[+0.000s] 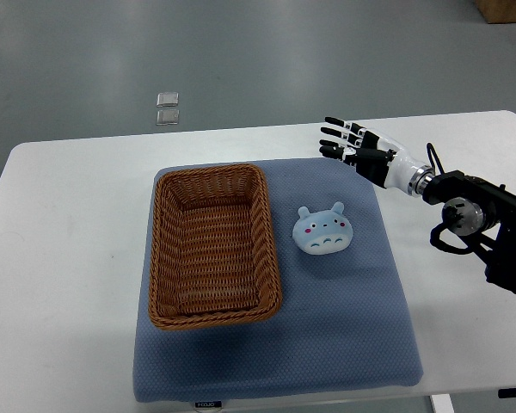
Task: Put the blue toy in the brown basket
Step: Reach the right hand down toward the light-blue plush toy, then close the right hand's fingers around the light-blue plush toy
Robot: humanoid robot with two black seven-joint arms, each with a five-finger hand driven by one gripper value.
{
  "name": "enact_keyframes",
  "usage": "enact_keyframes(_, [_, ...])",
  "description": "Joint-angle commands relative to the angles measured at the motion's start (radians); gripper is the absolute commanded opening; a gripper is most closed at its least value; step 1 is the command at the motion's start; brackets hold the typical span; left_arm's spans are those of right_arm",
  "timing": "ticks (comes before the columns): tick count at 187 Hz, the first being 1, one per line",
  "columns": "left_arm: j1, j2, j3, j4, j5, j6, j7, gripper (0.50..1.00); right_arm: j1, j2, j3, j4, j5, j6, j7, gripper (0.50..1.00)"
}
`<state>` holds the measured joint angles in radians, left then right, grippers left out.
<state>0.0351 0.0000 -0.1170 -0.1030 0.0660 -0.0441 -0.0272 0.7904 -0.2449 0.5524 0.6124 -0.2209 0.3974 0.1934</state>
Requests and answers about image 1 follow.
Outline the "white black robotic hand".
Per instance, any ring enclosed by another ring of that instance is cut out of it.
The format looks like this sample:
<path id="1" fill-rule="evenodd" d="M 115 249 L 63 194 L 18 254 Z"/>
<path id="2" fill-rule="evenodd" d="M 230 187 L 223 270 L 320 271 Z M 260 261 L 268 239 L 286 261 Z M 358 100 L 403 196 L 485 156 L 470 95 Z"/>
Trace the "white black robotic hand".
<path id="1" fill-rule="evenodd" d="M 413 158 L 399 142 L 355 122 L 326 116 L 321 132 L 344 142 L 319 140 L 319 151 L 327 158 L 355 164 L 359 175 L 380 188 L 398 188 L 410 196 L 420 196 L 430 179 L 430 166 Z M 360 140 L 360 146 L 352 145 Z"/>

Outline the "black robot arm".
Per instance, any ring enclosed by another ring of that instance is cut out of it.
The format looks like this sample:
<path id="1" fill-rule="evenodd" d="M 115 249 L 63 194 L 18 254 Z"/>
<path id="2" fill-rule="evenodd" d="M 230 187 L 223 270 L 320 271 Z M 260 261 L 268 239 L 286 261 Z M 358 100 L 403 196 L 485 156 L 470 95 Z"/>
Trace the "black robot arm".
<path id="1" fill-rule="evenodd" d="M 432 144 L 427 162 L 399 142 L 355 122 L 326 117 L 319 151 L 339 160 L 374 185 L 397 188 L 442 205 L 430 244 L 453 255 L 476 255 L 488 283 L 516 294 L 516 194 L 460 170 L 445 171 Z"/>

